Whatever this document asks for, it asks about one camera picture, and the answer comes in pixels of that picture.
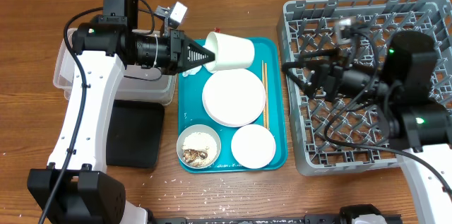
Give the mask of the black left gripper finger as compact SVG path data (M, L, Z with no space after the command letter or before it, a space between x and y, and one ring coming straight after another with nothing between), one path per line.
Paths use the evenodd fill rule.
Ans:
M211 62L215 53L206 49L188 36L184 37L183 55L185 62Z
M179 73L191 73L192 70L197 71L203 65L200 61L184 61L179 67Z

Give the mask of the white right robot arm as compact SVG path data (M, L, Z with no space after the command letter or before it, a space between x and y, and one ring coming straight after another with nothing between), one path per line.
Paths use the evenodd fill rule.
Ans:
M421 223L451 222L451 116L429 96L436 61L434 40L409 30L393 35L382 69L346 64L339 49L313 52L282 66L309 98L315 98L318 89L329 102L339 94L350 98L324 127L324 140L335 146L382 151L328 134L352 106L377 106L379 129L389 141L385 150L398 157Z

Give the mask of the small pink bowl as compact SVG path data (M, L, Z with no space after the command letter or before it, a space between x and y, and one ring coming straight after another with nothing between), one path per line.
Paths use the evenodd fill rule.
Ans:
M234 159L249 169L267 166L275 156L276 143L264 126L249 124L238 129L231 140Z

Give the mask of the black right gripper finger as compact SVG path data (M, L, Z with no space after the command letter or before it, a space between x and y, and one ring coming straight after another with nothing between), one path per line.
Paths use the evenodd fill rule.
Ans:
M333 48L333 49L321 49L315 52L305 52L301 53L297 61L311 61L311 60L326 60L326 61L335 61L340 56L341 49Z
M330 66L331 64L324 60L292 61L285 62L282 65L282 72L304 93L316 93L319 88L324 87L324 83L328 78ZM291 69L308 69L313 71L314 74L309 81L303 81L292 73Z

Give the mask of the large pink plate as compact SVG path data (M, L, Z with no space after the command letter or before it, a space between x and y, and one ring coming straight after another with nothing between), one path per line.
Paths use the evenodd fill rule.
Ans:
M218 71L201 95L208 116L223 126L241 127L258 119L264 108L261 79L247 69Z

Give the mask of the wooden chopstick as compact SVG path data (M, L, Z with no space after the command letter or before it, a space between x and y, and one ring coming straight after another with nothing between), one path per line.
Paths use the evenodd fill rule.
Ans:
M267 69L267 63L263 62L263 84L266 91L266 107L265 107L265 114L264 114L264 126L268 130L269 128L269 98L268 98L268 69Z
M264 60L261 61L261 74L262 74L261 81L262 81L262 85L263 85L263 96L264 96L264 100L265 100L264 108L263 108L263 126L264 126L264 121L265 121L264 114L265 114L265 107L266 107L266 91L265 91L265 87L263 84L263 62L265 62L265 61Z

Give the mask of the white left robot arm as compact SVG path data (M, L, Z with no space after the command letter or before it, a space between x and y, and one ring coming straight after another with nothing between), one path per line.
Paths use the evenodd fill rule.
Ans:
M160 19L162 36L140 33L143 0L103 0L88 11L90 21L64 28L64 44L74 61L66 116L43 169L28 175L29 192L41 220L52 223L154 223L149 209L126 200L124 185L107 174L107 133L126 67L158 69L176 75L215 59L213 52L179 29L187 8L144 8Z

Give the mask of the white paper cup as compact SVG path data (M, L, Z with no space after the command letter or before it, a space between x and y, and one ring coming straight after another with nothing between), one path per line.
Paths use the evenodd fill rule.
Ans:
M204 65L212 73L230 69L247 69L254 62L254 44L246 38L210 32L203 47L215 55L214 61Z

